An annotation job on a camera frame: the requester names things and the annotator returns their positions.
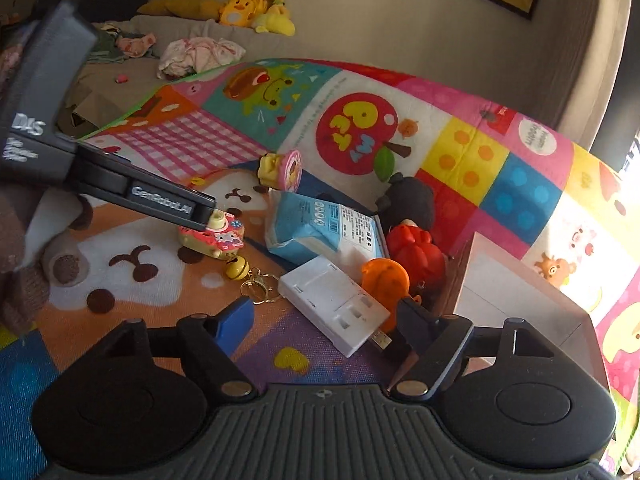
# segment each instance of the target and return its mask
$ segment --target yellow square with orange dots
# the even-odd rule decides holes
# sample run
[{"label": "yellow square with orange dots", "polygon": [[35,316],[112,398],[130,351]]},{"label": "yellow square with orange dots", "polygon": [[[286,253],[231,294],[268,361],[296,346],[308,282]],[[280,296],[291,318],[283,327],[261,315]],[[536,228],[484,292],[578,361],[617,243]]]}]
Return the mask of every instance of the yellow square with orange dots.
[{"label": "yellow square with orange dots", "polygon": [[509,150],[460,119],[452,118],[421,168],[479,206]]},{"label": "yellow square with orange dots", "polygon": [[623,186],[611,168],[574,144],[574,163],[564,192],[609,231],[636,262],[640,262],[640,198],[634,186]]}]

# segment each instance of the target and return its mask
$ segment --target colorful play mat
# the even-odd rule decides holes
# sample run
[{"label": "colorful play mat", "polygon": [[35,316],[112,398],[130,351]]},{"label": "colorful play mat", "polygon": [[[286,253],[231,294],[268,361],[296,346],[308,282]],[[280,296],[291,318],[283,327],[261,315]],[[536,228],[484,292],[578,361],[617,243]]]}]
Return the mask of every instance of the colorful play mat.
[{"label": "colorful play mat", "polygon": [[[265,152],[300,150],[298,192],[361,212],[375,210],[392,174],[417,176],[434,190],[432,234],[444,252],[480,232],[590,313],[621,415],[605,462],[619,462],[637,420],[640,204],[581,147],[514,110],[424,79],[285,59],[165,85],[88,142],[216,197],[244,222],[242,256],[276,275],[292,266],[264,247],[268,202],[256,169]],[[2,480],[31,479],[45,466],[30,407],[101,336],[127,318],[155,327],[215,314],[239,295],[222,262],[180,246],[176,226],[93,204],[91,227],[75,234],[90,275],[54,288],[25,338],[0,334]],[[143,264],[156,272],[134,275]],[[286,300],[256,306],[234,359],[259,388],[385,382],[394,372],[368,345],[344,358]]]}]

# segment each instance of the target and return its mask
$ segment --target key ring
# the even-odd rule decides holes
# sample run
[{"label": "key ring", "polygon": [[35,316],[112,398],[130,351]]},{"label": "key ring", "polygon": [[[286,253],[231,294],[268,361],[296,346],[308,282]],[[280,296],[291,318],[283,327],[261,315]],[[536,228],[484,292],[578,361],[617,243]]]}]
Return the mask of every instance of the key ring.
[{"label": "key ring", "polygon": [[[275,287],[271,286],[265,280],[273,280],[275,282]],[[263,303],[275,303],[280,298],[280,294],[278,293],[278,283],[279,278],[274,276],[273,274],[265,274],[258,267],[253,267],[249,270],[249,274],[247,275],[242,285],[240,285],[240,293],[244,296],[248,296],[254,302],[255,305],[260,305]],[[264,299],[261,301],[256,301],[254,297],[256,294],[251,294],[252,285],[257,285],[262,289],[262,293],[264,295]]]}]

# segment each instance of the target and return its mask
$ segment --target checkered pattern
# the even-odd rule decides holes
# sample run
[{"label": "checkered pattern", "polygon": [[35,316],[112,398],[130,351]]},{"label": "checkered pattern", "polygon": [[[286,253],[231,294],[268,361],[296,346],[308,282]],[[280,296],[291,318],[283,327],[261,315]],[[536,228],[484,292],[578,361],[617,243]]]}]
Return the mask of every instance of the checkered pattern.
[{"label": "checkered pattern", "polygon": [[170,180],[256,160],[266,151],[200,110],[117,136]]}]

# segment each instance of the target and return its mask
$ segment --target metal screw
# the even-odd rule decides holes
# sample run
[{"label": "metal screw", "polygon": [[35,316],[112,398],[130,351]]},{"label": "metal screw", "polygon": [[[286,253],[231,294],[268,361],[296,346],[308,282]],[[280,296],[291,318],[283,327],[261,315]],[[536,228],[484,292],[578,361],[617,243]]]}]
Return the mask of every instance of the metal screw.
[{"label": "metal screw", "polygon": [[396,390],[407,397],[421,397],[429,391],[429,387],[422,381],[402,381]]},{"label": "metal screw", "polygon": [[249,383],[244,381],[229,381],[220,388],[222,393],[229,397],[244,397],[249,395],[254,389]]}]

